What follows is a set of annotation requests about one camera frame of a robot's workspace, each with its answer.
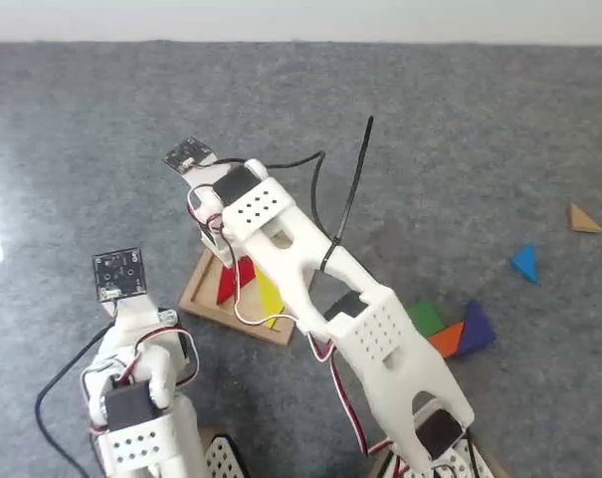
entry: wall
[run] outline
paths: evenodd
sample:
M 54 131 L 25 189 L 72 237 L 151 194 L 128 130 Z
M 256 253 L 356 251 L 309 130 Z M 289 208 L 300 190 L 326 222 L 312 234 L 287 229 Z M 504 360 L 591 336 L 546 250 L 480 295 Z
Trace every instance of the wall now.
M 602 0 L 0 0 L 0 41 L 602 44 Z

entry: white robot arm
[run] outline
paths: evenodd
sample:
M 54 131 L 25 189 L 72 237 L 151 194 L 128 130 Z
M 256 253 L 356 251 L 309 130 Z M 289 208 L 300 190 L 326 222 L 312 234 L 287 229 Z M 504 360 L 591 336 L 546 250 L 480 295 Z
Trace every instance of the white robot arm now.
M 379 284 L 345 248 L 334 248 L 259 161 L 250 159 L 230 168 L 193 138 L 180 147 L 165 162 L 191 186 L 188 210 L 199 224 L 204 244 L 235 270 L 239 257 L 249 256 L 278 287 L 314 350 L 314 339 L 327 343 L 324 359 L 337 349 L 351 366 L 387 435 L 385 444 L 415 471 L 430 470 L 461 438 L 474 413 L 444 360 L 416 331 L 393 290 Z M 198 207 L 191 202 L 192 193 L 200 200 Z M 275 240 L 281 235 L 288 239 L 283 246 Z M 324 272 L 351 292 L 332 308 L 328 320 L 313 305 L 303 271 L 319 269 L 330 249 Z M 420 392 L 435 397 L 419 414 L 420 421 L 439 418 L 437 412 L 446 410 L 458 427 L 442 451 L 418 436 L 422 423 L 416 423 L 412 405 Z M 361 449 L 370 450 L 366 445 Z
M 196 347 L 179 327 L 175 311 L 159 311 L 144 294 L 142 281 L 134 286 L 142 276 L 137 251 L 95 258 L 98 292 L 116 302 L 103 304 L 114 325 L 81 375 L 94 446 L 108 477 L 207 477 L 196 412 L 176 391 L 198 372 Z M 130 257 L 138 261 L 135 268 L 125 266 Z M 118 270 L 122 274 L 115 277 Z M 130 284 L 132 297 L 123 290 Z M 196 365 L 189 377 L 177 381 L 190 362 L 180 337 L 190 339 Z

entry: puzzle piece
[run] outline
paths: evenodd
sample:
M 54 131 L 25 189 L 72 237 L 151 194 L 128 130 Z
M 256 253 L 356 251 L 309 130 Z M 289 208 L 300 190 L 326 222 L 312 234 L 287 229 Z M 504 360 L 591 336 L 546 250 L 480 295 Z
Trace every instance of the puzzle piece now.
M 458 349 L 463 328 L 464 323 L 462 322 L 453 324 L 443 331 L 429 337 L 429 343 L 440 353 L 444 359 L 447 359 Z
M 533 284 L 537 283 L 537 273 L 535 272 L 535 256 L 534 246 L 532 244 L 526 244 L 521 251 L 519 251 L 510 260 L 510 264 L 521 273 L 521 275 L 528 282 Z
M 430 302 L 420 302 L 407 308 L 407 315 L 423 337 L 431 337 L 444 329 L 436 307 Z
M 279 289 L 275 286 L 268 277 L 261 272 L 257 266 L 254 266 L 257 284 L 259 285 L 259 293 L 261 294 L 261 306 L 263 307 L 263 317 L 280 314 L 285 308 Z M 271 329 L 276 323 L 276 319 L 270 319 L 266 325 Z
M 579 206 L 570 204 L 570 229 L 577 232 L 599 233 L 602 228 L 593 221 Z
M 464 328 L 460 343 L 455 351 L 456 356 L 470 354 L 490 344 L 496 339 L 489 318 L 476 301 L 470 301 L 464 314 Z
M 221 270 L 221 277 L 219 278 L 219 289 L 217 290 L 217 306 L 220 306 L 225 301 L 234 296 L 236 288 L 236 273 L 234 267 L 224 267 Z M 243 256 L 239 259 L 239 282 L 240 287 L 244 287 L 255 278 L 254 264 L 248 256 Z

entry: blue triangle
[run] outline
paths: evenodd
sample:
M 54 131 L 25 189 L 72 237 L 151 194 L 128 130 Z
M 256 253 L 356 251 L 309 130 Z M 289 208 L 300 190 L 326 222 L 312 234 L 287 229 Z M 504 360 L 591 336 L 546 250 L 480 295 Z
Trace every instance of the blue triangle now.
M 489 318 L 476 301 L 470 301 L 464 313 L 464 328 L 454 356 L 470 354 L 496 339 Z
M 537 283 L 537 274 L 535 272 L 535 255 L 533 245 L 526 244 L 512 259 L 510 264 L 521 273 L 527 281 L 533 284 Z

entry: carpet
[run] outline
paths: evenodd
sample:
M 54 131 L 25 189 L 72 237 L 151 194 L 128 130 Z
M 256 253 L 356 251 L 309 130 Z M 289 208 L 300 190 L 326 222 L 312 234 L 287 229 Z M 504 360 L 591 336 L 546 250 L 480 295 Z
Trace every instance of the carpet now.
M 140 246 L 163 307 L 185 287 L 201 244 L 168 149 L 190 134 L 264 162 L 322 148 L 332 230 L 368 115 L 344 245 L 406 305 L 434 301 L 452 322 L 482 303 L 498 340 L 451 368 L 513 476 L 602 477 L 602 234 L 565 216 L 573 201 L 602 225 L 602 48 L 168 42 L 0 45 L 0 476 L 72 476 L 33 403 L 106 321 L 91 256 Z M 276 177 L 308 212 L 310 168 Z M 507 263 L 527 242 L 537 285 Z M 187 394 L 254 476 L 364 476 L 371 460 L 300 334 L 282 349 L 186 325 L 202 359 Z M 44 418 L 98 476 L 79 372 Z

